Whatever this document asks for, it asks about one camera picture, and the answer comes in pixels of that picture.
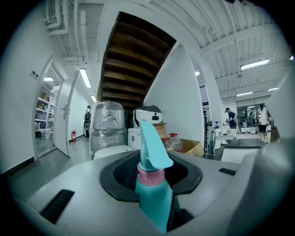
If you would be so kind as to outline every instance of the fluorescent light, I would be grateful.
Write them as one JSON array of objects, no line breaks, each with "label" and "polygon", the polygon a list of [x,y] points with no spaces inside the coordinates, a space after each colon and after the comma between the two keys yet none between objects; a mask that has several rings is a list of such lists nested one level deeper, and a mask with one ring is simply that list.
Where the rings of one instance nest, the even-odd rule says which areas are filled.
[{"label": "fluorescent light", "polygon": [[253,92],[249,92],[249,93],[244,93],[244,94],[237,94],[236,96],[244,96],[244,95],[248,95],[248,94],[252,94]]},{"label": "fluorescent light", "polygon": [[278,90],[279,88],[270,88],[268,91]]},{"label": "fluorescent light", "polygon": [[90,85],[90,82],[88,80],[88,76],[87,76],[87,73],[86,73],[86,69],[80,69],[80,73],[82,75],[82,78],[84,80],[84,83],[85,83],[86,87],[91,88],[91,85]]},{"label": "fluorescent light", "polygon": [[44,81],[53,81],[53,78],[52,77],[45,77]]},{"label": "fluorescent light", "polygon": [[243,70],[250,69],[250,68],[253,68],[253,67],[257,67],[257,66],[260,66],[260,65],[265,65],[267,63],[269,63],[269,59],[256,61],[256,62],[253,62],[253,63],[250,63],[250,64],[242,65],[241,70],[243,71]]}]

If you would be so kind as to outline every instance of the cardboard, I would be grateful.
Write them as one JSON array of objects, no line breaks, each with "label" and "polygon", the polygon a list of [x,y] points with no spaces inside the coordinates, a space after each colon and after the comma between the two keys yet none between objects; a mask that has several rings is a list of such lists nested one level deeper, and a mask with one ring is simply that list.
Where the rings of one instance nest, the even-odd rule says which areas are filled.
[{"label": "cardboard", "polygon": [[156,128],[160,138],[169,137],[166,132],[165,124],[167,124],[167,123],[153,124],[153,126]]},{"label": "cardboard", "polygon": [[201,142],[181,139],[181,143],[183,145],[183,154],[194,157],[202,157],[204,155],[204,148]]}]

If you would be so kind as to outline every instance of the open doorway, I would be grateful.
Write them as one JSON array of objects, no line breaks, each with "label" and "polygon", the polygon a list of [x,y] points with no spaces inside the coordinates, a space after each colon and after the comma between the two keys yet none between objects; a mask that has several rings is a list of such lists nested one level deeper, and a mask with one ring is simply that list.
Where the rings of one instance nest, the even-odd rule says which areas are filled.
[{"label": "open doorway", "polygon": [[55,147],[54,114],[59,88],[64,81],[54,63],[51,63],[38,93],[35,112],[35,142],[38,157]]}]

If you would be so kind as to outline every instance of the white cloth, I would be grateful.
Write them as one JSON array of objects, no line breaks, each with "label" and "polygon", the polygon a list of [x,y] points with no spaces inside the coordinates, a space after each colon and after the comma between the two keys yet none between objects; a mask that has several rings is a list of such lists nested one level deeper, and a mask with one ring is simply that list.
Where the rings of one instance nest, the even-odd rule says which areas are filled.
[{"label": "white cloth", "polygon": [[258,114],[261,115],[259,119],[259,124],[265,125],[267,124],[267,109],[266,107],[263,108],[263,110],[258,109]]}]

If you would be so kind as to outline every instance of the white appliance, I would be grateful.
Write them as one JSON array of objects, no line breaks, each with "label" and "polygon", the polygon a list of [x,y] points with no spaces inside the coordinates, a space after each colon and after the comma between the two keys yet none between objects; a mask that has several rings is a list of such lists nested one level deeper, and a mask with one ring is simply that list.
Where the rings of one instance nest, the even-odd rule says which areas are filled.
[{"label": "white appliance", "polygon": [[133,150],[141,149],[141,136],[140,136],[140,128],[129,128],[128,129],[128,146]]},{"label": "white appliance", "polygon": [[157,106],[142,106],[133,111],[133,127],[139,127],[141,120],[147,120],[152,124],[159,124],[162,118],[162,112]]},{"label": "white appliance", "polygon": [[132,151],[132,150],[133,149],[128,147],[127,145],[119,145],[119,146],[114,146],[114,147],[103,148],[101,150],[98,150],[94,154],[93,160],[99,159],[99,158],[104,158],[104,157],[111,156],[111,155],[118,154],[118,153]]}]

